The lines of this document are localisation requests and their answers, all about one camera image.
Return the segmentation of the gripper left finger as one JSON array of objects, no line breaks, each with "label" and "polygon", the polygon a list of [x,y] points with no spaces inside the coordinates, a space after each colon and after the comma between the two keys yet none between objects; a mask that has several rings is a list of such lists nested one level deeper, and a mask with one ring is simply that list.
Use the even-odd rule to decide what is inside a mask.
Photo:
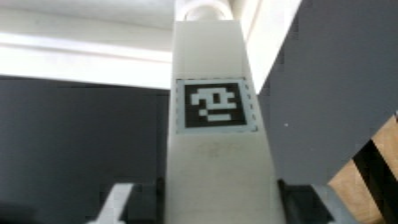
[{"label": "gripper left finger", "polygon": [[162,224],[166,180],[116,182],[86,224]]}]

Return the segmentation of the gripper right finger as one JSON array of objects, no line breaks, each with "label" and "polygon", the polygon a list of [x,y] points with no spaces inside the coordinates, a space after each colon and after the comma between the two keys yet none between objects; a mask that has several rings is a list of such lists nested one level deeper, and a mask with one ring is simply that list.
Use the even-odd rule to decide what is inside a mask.
[{"label": "gripper right finger", "polygon": [[278,180],[287,224],[356,224],[333,188]]}]

